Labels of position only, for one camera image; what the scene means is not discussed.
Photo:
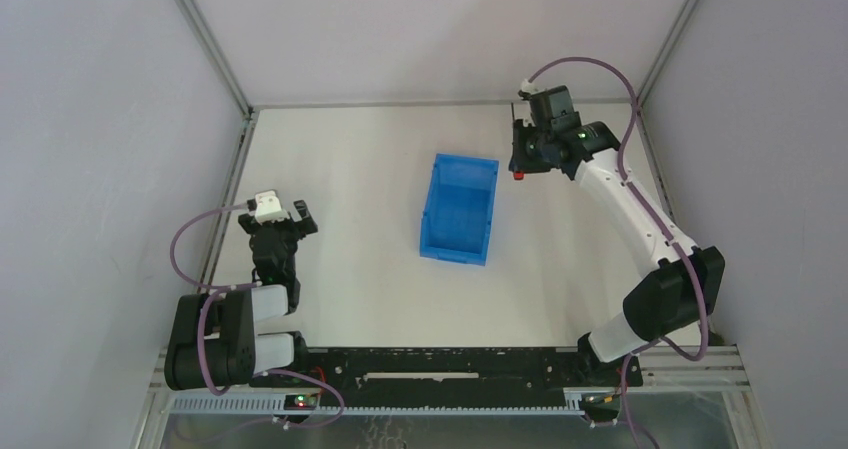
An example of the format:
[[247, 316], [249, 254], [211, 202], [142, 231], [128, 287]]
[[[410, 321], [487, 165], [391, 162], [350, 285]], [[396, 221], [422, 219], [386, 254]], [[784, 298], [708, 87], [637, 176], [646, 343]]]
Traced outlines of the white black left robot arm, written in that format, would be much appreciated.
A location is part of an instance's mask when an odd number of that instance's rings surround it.
[[248, 384], [274, 369], [299, 370], [307, 346], [298, 331], [259, 333], [257, 326], [299, 306], [296, 274], [299, 242], [318, 226], [305, 201], [294, 204], [296, 218], [274, 192], [237, 206], [238, 223], [248, 235], [253, 270], [244, 284], [203, 285], [202, 293], [179, 299], [165, 354], [164, 377], [175, 391], [207, 389], [215, 395]]

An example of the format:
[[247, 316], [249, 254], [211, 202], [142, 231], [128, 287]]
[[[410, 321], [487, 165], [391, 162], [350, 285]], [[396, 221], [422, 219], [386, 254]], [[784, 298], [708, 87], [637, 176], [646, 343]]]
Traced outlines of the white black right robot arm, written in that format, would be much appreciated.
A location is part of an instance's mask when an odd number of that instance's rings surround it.
[[579, 352], [590, 366], [608, 365], [668, 343], [671, 333], [696, 324], [699, 348], [679, 353], [702, 358], [724, 256], [716, 247], [699, 247], [644, 193], [622, 159], [620, 141], [604, 123], [566, 120], [566, 129], [514, 120], [509, 169], [515, 179], [558, 170], [576, 183], [606, 211], [641, 277], [620, 312], [579, 339]]

